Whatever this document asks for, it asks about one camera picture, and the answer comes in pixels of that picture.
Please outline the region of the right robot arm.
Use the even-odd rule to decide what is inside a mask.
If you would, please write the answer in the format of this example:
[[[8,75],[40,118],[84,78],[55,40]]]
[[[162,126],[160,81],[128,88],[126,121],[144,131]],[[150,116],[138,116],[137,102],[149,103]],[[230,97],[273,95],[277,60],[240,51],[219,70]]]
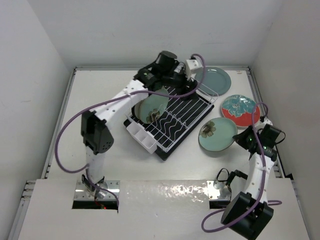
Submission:
[[[233,136],[235,142],[250,153],[249,172],[231,172],[226,182],[231,189],[231,201],[226,206],[221,223],[227,225],[249,211],[248,215],[229,227],[247,240],[257,239],[274,214],[268,206],[267,186],[278,155],[274,146],[280,133],[278,128],[265,124],[257,132],[249,126]]]

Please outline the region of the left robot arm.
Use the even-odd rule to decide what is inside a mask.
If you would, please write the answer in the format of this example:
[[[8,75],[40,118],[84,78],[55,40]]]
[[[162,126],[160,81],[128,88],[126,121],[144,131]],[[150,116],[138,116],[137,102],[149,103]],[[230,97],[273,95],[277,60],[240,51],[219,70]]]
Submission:
[[[81,136],[86,147],[86,167],[82,182],[89,191],[102,191],[105,177],[102,167],[105,153],[112,147],[114,138],[111,129],[116,120],[142,101],[182,99],[188,100],[199,88],[192,79],[197,70],[205,66],[204,59],[193,54],[182,63],[177,56],[163,50],[157,58],[142,67],[129,84],[112,99],[96,104],[81,113]]]

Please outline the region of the cream plate with branch design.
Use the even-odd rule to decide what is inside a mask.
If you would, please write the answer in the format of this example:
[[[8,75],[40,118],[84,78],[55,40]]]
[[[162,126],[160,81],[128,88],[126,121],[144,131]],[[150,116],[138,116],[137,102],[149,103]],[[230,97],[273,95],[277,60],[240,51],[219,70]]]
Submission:
[[[140,107],[141,107],[141,102],[138,102],[134,107],[133,107],[133,113],[132,115],[137,118],[138,120],[140,119]]]

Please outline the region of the green plate with flower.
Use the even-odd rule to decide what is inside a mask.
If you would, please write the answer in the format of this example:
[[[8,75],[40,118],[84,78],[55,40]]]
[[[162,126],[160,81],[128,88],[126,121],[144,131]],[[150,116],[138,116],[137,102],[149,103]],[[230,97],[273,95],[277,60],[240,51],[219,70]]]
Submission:
[[[139,108],[137,109],[136,116],[144,124],[156,122],[163,115],[168,106],[168,91],[162,87],[161,89],[157,90],[156,93],[160,93],[165,96],[151,94],[141,102]]]
[[[236,124],[225,117],[207,121],[198,134],[199,145],[209,152],[220,152],[230,147],[238,134]]]

